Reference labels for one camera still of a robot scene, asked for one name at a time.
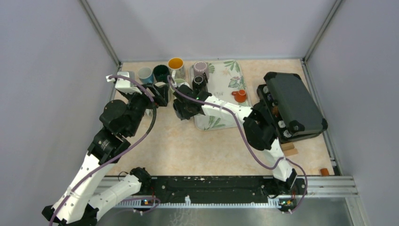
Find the black mug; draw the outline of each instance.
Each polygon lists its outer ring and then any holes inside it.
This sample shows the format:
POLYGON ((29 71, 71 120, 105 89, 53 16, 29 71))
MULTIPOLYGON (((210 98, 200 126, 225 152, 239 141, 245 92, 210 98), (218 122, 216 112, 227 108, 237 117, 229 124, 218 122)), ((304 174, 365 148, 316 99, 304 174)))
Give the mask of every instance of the black mug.
POLYGON ((152 73, 154 74, 154 77, 157 80, 157 82, 162 81, 162 82, 168 84, 167 77, 168 77, 168 75, 170 75, 168 66, 158 65, 158 66, 154 67, 154 70, 152 71, 152 73))
POLYGON ((204 77, 200 75, 195 76, 192 80, 192 90, 196 94, 199 94, 201 91, 208 92, 206 79, 204 79, 204 77))

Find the wooden block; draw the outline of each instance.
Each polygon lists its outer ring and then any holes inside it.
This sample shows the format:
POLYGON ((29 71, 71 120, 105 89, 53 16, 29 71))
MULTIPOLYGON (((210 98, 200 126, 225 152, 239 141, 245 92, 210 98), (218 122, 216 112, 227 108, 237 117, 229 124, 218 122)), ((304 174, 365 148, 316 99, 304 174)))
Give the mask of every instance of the wooden block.
POLYGON ((330 176, 330 173, 328 172, 327 168, 322 168, 320 169, 320 173, 323 177, 325 176, 330 176))
POLYGON ((289 150, 289 149, 294 149, 294 148, 295 148, 295 146, 294 146, 294 143, 292 143, 292 142, 281 144, 281 149, 283 151, 289 150))
POLYGON ((296 148, 293 148, 293 149, 285 150, 285 151, 283 151, 283 153, 287 157, 287 156, 291 156, 294 154, 298 154, 298 150, 296 148))

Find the cable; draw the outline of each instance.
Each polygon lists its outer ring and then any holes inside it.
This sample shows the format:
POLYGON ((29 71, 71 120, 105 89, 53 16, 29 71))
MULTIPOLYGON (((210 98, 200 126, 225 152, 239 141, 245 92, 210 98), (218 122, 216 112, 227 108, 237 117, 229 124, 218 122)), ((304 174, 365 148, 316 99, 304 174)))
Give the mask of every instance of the cable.
MULTIPOLYGON (((160 203, 161 203, 161 200, 160 200, 159 198, 154 198, 154 197, 132 198, 132 199, 125 199, 125 200, 123 200, 123 201, 124 201, 124 202, 129 202, 129 201, 137 201, 137 200, 143 200, 143 199, 158 201, 158 203, 156 203, 155 206, 151 207, 149 210, 143 211, 143 214, 149 213, 149 212, 151 212, 151 211, 154 211, 154 209, 155 209, 156 207, 158 207, 158 206, 160 205, 160 203)), ((135 209, 133 209, 133 210, 131 210, 131 209, 121 210, 121 211, 118 211, 118 212, 114 213, 114 214, 113 214, 112 216, 110 216, 106 221, 102 222, 102 224, 108 222, 110 219, 114 218, 116 215, 118 215, 118 214, 120 214, 120 213, 123 213, 123 212, 138 212, 138 213, 140 213, 140 211, 135 211, 135 209)))
POLYGON ((121 175, 122 173, 129 174, 129 173, 128 173, 128 172, 126 172, 126 171, 122 171, 122 172, 120 172, 120 173, 118 174, 118 181, 120 181, 119 177, 120 177, 120 175, 121 175))
MULTIPOLYGON (((147 130, 146 133, 144 133, 144 135, 137 140, 133 145, 131 145, 128 149, 126 149, 125 151, 121 152, 120 154, 118 154, 117 156, 111 158, 110 160, 106 161, 104 164, 100 165, 99 167, 95 168, 94 170, 92 170, 91 172, 89 172, 84 178, 82 178, 72 189, 71 192, 76 191, 76 189, 78 189, 78 187, 85 181, 87 180, 91 175, 93 175, 94 173, 98 172, 99 170, 101 170, 102 168, 104 168, 105 166, 107 166, 108 164, 114 162, 115 160, 119 159, 120 157, 122 157, 124 154, 128 153, 130 150, 132 150, 134 147, 136 147, 139 143, 141 143, 146 137, 147 135, 150 133, 152 127, 154 126, 156 117, 157 117, 157 110, 156 110, 156 106, 154 104, 154 98, 152 98, 151 94, 147 91, 146 88, 144 88, 142 85, 140 85, 138 82, 136 82, 135 80, 129 78, 129 77, 125 77, 125 76, 121 76, 121 75, 112 75, 109 77, 109 79, 112 78, 118 78, 118 79, 125 79, 133 84, 135 84, 136 86, 138 86, 138 88, 140 88, 145 95, 148 96, 148 98, 151 100, 151 102, 153 103, 153 114, 152 114, 152 121, 150 124, 149 129, 147 130)), ((54 219, 57 216, 57 213, 60 211, 60 209, 64 206, 64 204, 66 203, 66 201, 69 199, 70 195, 67 194, 65 196, 65 198, 61 201, 61 203, 58 205, 57 209, 54 210, 53 215, 51 216, 51 219, 49 221, 48 226, 53 226, 53 222, 54 219)))
POLYGON ((236 122, 236 124, 237 124, 239 133, 241 134, 241 138, 242 138, 242 140, 244 141, 245 146, 247 146, 248 151, 251 153, 251 155, 252 155, 252 157, 255 159, 255 161, 256 161, 257 163, 259 163, 259 165, 263 166, 264 168, 266 168, 266 169, 268 169, 268 170, 273 170, 273 169, 275 169, 275 168, 277 167, 278 163, 279 163, 281 160, 286 159, 289 163, 295 165, 296 167, 298 167, 298 168, 302 171, 302 173, 303 173, 303 175, 304 175, 304 177, 305 177, 305 191, 304 191, 304 193, 303 193, 301 199, 299 200, 298 205, 297 205, 293 210, 291 210, 290 213, 293 213, 294 211, 296 211, 297 208, 301 205, 302 200, 304 199, 305 193, 306 193, 307 188, 308 188, 308 178, 307 178, 307 175, 306 175, 306 173, 305 173, 305 170, 303 170, 303 168, 302 168, 300 165, 298 165, 298 164, 292 162, 291 160, 289 160, 289 159, 287 159, 287 158, 285 158, 285 157, 280 157, 280 158, 278 158, 277 161, 276 161, 276 163, 275 163, 272 167, 266 166, 265 164, 263 164, 263 162, 261 162, 261 161, 258 159, 258 157, 255 155, 254 151, 252 151, 252 148, 251 148, 251 146, 249 145, 247 139, 245 138, 244 132, 242 131, 240 122, 238 121, 236 115, 234 114, 234 112, 233 112, 232 110, 230 110, 230 109, 228 109, 228 108, 226 108, 226 107, 224 107, 224 106, 220 106, 220 105, 216 105, 216 104, 213 104, 213 103, 208 103, 208 102, 205 102, 205 101, 197 100, 197 99, 191 98, 191 97, 189 97, 189 96, 187 96, 187 95, 184 95, 183 93, 181 93, 179 90, 177 90, 177 89, 173 86, 173 82, 174 82, 174 81, 172 82, 173 79, 172 79, 172 77, 171 77, 170 75, 168 75, 167 80, 168 80, 168 83, 169 83, 170 87, 173 89, 173 91, 175 91, 176 93, 178 93, 178 94, 181 95, 182 97, 184 97, 184 98, 186 98, 186 99, 189 99, 189 100, 191 100, 191 101, 200 103, 200 104, 202 104, 202 105, 210 105, 210 106, 213 106, 213 107, 222 108, 223 110, 226 110, 228 113, 230 113, 230 114, 233 116, 233 118, 234 118, 234 120, 235 120, 235 122, 236 122))

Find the marble pattern surface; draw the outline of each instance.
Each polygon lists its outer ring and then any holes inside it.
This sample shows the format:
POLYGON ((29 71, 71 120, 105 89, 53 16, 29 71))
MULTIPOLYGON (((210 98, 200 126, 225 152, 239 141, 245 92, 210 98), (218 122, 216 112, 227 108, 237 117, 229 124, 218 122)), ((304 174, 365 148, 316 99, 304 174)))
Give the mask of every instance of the marble pattern surface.
MULTIPOLYGON (((195 61, 186 61, 189 68, 195 61)), ((256 87, 264 84, 267 72, 297 73, 305 85, 306 80, 299 59, 281 60, 239 60, 244 75, 249 98, 252 104, 259 101, 256 87)), ((123 71, 137 72, 141 67, 154 68, 167 62, 124 63, 123 71)), ((125 100, 119 93, 115 99, 125 100)), ((148 129, 151 122, 144 116, 135 137, 129 138, 134 143, 148 129)), ((321 168, 327 168, 333 174, 331 161, 322 135, 294 142, 299 154, 290 156, 293 162, 301 165, 306 174, 320 175, 321 168)), ((253 149, 258 158, 266 162, 262 152, 253 149)), ((157 120, 147 138, 136 148, 121 157, 108 175, 118 175, 121 171, 129 172, 135 167, 145 167, 156 176, 243 176, 272 175, 255 162, 241 140, 237 128, 201 131, 194 125, 193 119, 181 121, 175 115, 172 105, 157 110, 157 120)))

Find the mug handle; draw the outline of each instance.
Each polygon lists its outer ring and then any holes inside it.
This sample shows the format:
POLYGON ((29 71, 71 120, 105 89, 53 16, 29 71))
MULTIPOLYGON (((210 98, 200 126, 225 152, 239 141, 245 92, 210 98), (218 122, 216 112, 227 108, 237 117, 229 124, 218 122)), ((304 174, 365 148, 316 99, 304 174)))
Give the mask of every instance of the mug handle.
POLYGON ((176 77, 176 70, 173 70, 172 71, 172 79, 175 80, 175 77, 176 77))
POLYGON ((203 75, 203 77, 204 77, 205 81, 208 83, 208 77, 207 77, 207 74, 204 72, 202 75, 203 75))

